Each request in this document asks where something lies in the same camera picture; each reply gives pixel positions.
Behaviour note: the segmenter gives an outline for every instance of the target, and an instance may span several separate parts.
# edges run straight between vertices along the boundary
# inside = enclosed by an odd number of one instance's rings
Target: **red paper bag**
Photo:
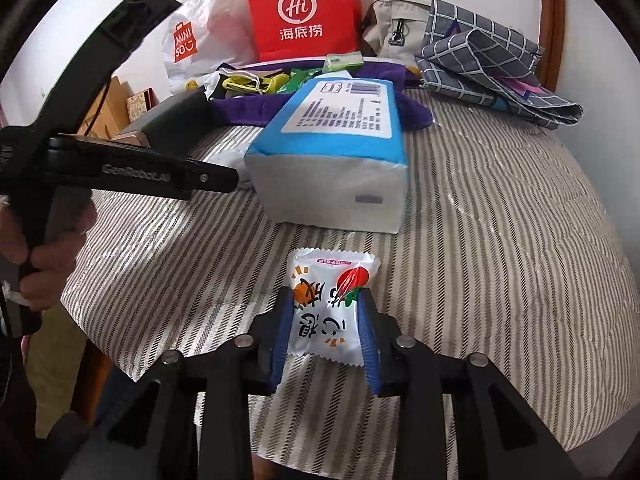
[[[360,49],[360,0],[249,0],[260,61]]]

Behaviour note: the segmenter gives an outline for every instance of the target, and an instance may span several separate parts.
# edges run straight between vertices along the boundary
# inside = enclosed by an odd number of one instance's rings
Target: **yellow item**
[[[417,75],[418,77],[422,76],[422,73],[420,72],[420,69],[415,65],[409,65],[406,69],[409,72],[411,72],[412,74]]]
[[[234,75],[222,82],[222,88],[244,94],[275,94],[278,88],[289,82],[287,74],[273,77],[258,77],[251,79],[241,75]]]

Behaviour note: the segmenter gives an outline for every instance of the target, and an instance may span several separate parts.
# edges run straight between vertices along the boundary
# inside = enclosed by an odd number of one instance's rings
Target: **striped bed sheet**
[[[567,449],[603,431],[638,402],[639,301],[592,185],[539,126],[407,93],[434,123],[405,134],[398,235],[274,224],[252,190],[190,202],[95,191],[98,224],[63,304],[137,379],[164,350],[199,354],[244,332],[273,305],[290,250],[368,251],[382,261],[376,303],[404,333],[443,354],[487,354]],[[220,128],[194,157],[259,131]],[[445,408],[455,478],[447,397]],[[250,399],[252,447],[322,476],[386,479],[397,415],[396,399],[371,397],[360,368],[290,356],[277,393]]]

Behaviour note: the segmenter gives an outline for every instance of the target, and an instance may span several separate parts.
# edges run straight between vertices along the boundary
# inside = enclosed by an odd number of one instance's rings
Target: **green snack packet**
[[[350,52],[348,54],[327,54],[324,59],[322,73],[338,72],[340,70],[348,70],[364,65],[364,59],[359,52]]]
[[[291,79],[281,86],[276,94],[293,94],[305,82],[322,72],[321,68],[312,68],[311,70],[302,70],[301,68],[291,69]]]

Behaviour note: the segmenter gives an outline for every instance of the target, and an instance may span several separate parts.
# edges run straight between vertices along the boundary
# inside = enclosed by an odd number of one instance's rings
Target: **beige backpack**
[[[430,9],[420,0],[373,0],[363,21],[362,38],[378,57],[414,63]]]

